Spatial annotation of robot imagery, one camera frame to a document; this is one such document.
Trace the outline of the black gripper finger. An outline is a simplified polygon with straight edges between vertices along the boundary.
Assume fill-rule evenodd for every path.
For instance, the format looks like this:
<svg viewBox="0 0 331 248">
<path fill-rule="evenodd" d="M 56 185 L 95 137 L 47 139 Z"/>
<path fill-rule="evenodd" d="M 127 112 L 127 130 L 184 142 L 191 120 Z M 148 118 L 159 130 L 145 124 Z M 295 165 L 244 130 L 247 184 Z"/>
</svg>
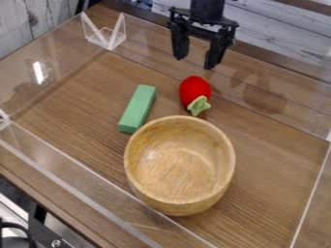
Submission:
<svg viewBox="0 0 331 248">
<path fill-rule="evenodd" d="M 177 60 L 181 60 L 188 54 L 189 39 L 187 28 L 175 22 L 171 23 L 171 41 L 173 56 Z"/>
<path fill-rule="evenodd" d="M 216 33 L 209 38 L 209 49 L 205 52 L 204 69 L 212 70 L 221 63 L 228 47 L 232 45 L 230 32 Z"/>
</svg>

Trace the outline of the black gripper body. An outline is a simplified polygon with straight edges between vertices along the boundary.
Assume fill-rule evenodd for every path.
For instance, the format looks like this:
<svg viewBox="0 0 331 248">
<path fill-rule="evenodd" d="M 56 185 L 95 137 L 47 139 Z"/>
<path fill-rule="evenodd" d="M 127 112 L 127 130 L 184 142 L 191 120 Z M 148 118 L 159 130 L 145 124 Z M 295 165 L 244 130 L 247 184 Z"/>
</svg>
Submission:
<svg viewBox="0 0 331 248">
<path fill-rule="evenodd" d="M 239 23 L 224 17 L 226 0 L 189 0 L 188 8 L 169 8 L 168 27 L 175 39 L 215 35 L 232 40 Z"/>
</svg>

